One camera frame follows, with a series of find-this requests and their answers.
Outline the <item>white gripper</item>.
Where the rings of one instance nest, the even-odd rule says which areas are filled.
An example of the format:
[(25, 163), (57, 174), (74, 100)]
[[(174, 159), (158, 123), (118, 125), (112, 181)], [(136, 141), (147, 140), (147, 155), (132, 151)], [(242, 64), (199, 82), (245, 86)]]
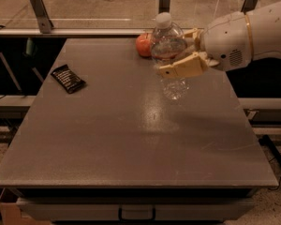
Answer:
[(184, 38), (188, 46), (204, 52), (193, 52), (184, 59), (160, 67), (157, 72), (163, 78), (195, 77), (208, 68), (222, 71), (245, 68), (252, 59), (250, 25), (242, 12), (217, 18), (204, 30), (187, 30)]

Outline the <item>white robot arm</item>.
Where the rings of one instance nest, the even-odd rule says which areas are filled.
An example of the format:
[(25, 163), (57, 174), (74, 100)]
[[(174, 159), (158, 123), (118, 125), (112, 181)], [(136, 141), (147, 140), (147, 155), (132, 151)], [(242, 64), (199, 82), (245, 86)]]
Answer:
[(230, 71), (255, 60), (281, 59), (281, 1), (219, 17), (206, 28), (191, 29), (186, 35), (194, 39), (195, 51), (160, 67), (162, 77), (190, 78), (208, 68)]

